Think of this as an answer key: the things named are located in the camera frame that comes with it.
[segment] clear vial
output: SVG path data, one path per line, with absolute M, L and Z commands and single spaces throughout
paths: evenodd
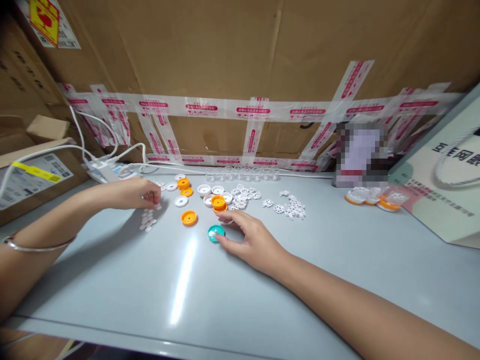
M 215 178 L 219 183 L 225 181 L 225 170 L 223 167 L 217 167 L 215 170 Z
M 242 180 L 242 172 L 243 172 L 243 168 L 241 166 L 235 166 L 233 168 L 233 179 Z
M 276 166 L 272 166 L 268 172 L 268 178 L 271 181 L 277 181 L 279 179 L 280 169 Z
M 251 169 L 251 180 L 253 182 L 259 182 L 260 181 L 260 168 L 259 167 L 254 167 Z
M 244 167 L 243 168 L 243 173 L 242 173 L 242 176 L 241 176 L 241 179 L 244 181 L 244 182 L 249 182 L 250 179 L 252 177 L 252 169 L 249 168 L 249 167 Z
M 262 166 L 260 170 L 260 180 L 267 181 L 269 179 L 270 166 Z
M 208 183 L 213 183 L 215 181 L 215 169 L 209 167 L 206 170 L 206 181 Z
M 225 180 L 232 181 L 234 179 L 234 168 L 231 166 L 225 167 Z

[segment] white bottle cap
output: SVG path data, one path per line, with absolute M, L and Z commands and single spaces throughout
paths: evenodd
M 232 196 L 231 193 L 229 192 L 222 192 L 221 193 L 221 196 L 223 196 L 223 198 L 225 199 L 225 202 L 227 205 L 230 205 L 230 203 L 232 202 L 232 200 L 234 199 L 234 197 Z
M 205 204 L 205 206 L 207 206 L 209 208 L 212 207 L 212 198 L 213 197 L 214 196 L 212 194 L 209 194 L 209 195 L 207 195 L 203 198 L 203 203 Z
M 225 189 L 223 186 L 215 185 L 214 187 L 211 188 L 211 192 L 214 193 L 215 195 L 220 195 L 221 193 L 225 192 Z
M 202 184 L 199 187 L 196 188 L 200 196 L 203 198 L 204 196 L 210 194 L 212 192 L 212 188 L 210 185 L 207 184 Z
M 177 208 L 182 208 L 189 203 L 189 198 L 186 196 L 179 196 L 173 201 L 173 203 Z

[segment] gray table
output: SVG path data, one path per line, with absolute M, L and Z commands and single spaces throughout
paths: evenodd
M 172 172 L 149 178 L 170 182 Z M 194 189 L 204 176 L 190 176 Z M 0 229 L 6 236 L 88 182 Z M 222 185 L 231 190 L 236 182 Z M 290 252 L 364 287 L 480 347 L 480 251 L 449 245 L 406 211 L 355 206 L 329 180 L 282 177 L 247 183 L 283 204 L 289 190 L 306 205 L 290 221 L 251 200 Z M 298 298 L 210 242 L 217 224 L 197 192 L 177 208 L 163 194 L 152 231 L 141 210 L 104 210 L 52 266 L 7 326 L 182 359 L 358 359 Z M 198 223 L 184 227 L 192 209 Z M 241 235 L 227 229 L 227 235 Z

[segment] sticker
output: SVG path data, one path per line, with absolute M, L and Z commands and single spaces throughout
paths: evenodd
M 30 0 L 30 25 L 56 48 L 59 47 L 60 12 L 49 0 Z
M 54 175 L 51 172 L 42 170 L 41 168 L 38 168 L 36 166 L 28 166 L 17 161 L 14 161 L 11 165 L 16 168 L 25 170 L 27 174 L 32 174 L 36 177 L 46 179 L 48 181 L 51 181 L 52 183 L 58 183 L 60 180 L 62 180 L 60 176 Z
M 11 176 L 8 178 L 5 192 L 0 200 L 0 210 L 7 209 L 24 199 L 74 176 L 74 174 L 54 153 L 26 160 L 23 163 L 18 164 L 20 167 L 15 167 Z M 35 175 L 29 172 L 33 168 L 35 168 L 33 171 L 36 173 Z M 3 178 L 6 172 L 6 167 L 0 169 L 0 178 Z M 38 174 L 45 173 L 50 175 L 49 179 L 46 179 L 43 176 L 38 176 Z
M 32 3 L 39 2 L 45 4 L 47 1 L 46 0 L 36 0 L 32 1 Z M 63 13 L 62 9 L 59 6 L 59 2 L 57 0 L 49 0 L 49 2 L 58 10 L 59 12 L 59 17 L 57 21 L 57 46 L 53 45 L 40 31 L 38 31 L 36 28 L 33 28 L 33 31 L 35 32 L 36 36 L 40 40 L 41 44 L 45 48 L 58 48 L 58 49 L 81 49 L 80 44 L 75 37 L 74 32 L 72 31 L 72 28 L 70 27 L 69 22 L 67 21 L 67 18 L 65 17 L 65 14 Z M 30 2 L 29 0 L 17 0 L 16 5 L 20 9 L 21 13 L 23 16 L 25 16 L 25 19 L 31 23 L 30 19 Z

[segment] bracelet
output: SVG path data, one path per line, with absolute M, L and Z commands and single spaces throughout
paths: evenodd
M 14 250 L 18 250 L 24 253 L 46 253 L 53 250 L 65 248 L 68 245 L 70 245 L 70 243 L 72 243 L 76 238 L 76 236 L 74 236 L 71 240 L 68 240 L 67 242 L 64 242 L 63 244 L 60 244 L 57 246 L 34 248 L 34 247 L 22 247 L 14 244 L 13 242 L 14 236 L 15 234 L 12 236 L 7 236 L 6 238 L 3 239 L 3 243 L 7 244 L 9 247 L 11 247 Z

